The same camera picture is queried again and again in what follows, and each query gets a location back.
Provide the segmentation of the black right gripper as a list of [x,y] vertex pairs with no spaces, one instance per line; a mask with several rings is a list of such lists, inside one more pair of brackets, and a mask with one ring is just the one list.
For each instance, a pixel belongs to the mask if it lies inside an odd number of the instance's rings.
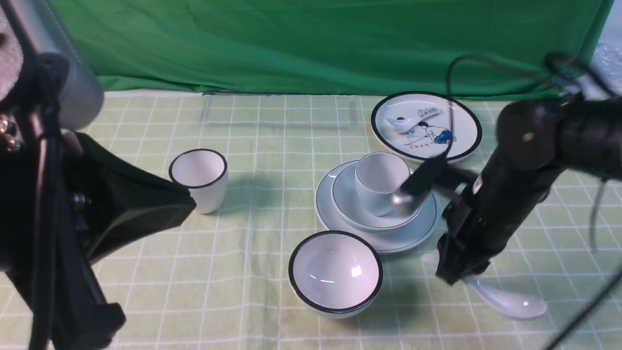
[[437,242],[435,276],[449,286],[483,273],[567,168],[554,154],[506,146],[496,147],[479,175],[449,164],[445,153],[440,164],[443,184],[468,182],[444,210],[448,230]]

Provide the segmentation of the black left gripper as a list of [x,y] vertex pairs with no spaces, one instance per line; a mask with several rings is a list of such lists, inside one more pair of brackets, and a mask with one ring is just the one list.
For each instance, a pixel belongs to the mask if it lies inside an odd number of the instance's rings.
[[77,238],[56,239],[55,199],[40,199],[39,141],[1,137],[1,270],[33,312],[30,350],[49,342],[56,350],[107,348],[126,317],[105,299],[89,261],[177,228],[196,207],[183,186],[129,164],[85,133],[73,133],[73,150],[73,192],[86,199],[84,248]]

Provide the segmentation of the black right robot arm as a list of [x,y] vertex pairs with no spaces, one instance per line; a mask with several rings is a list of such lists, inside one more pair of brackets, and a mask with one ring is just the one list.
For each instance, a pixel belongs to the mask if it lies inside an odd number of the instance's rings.
[[465,188],[443,212],[436,276],[479,275],[567,169],[621,179],[621,100],[546,98],[512,102],[496,121],[497,145],[479,174],[448,165]]

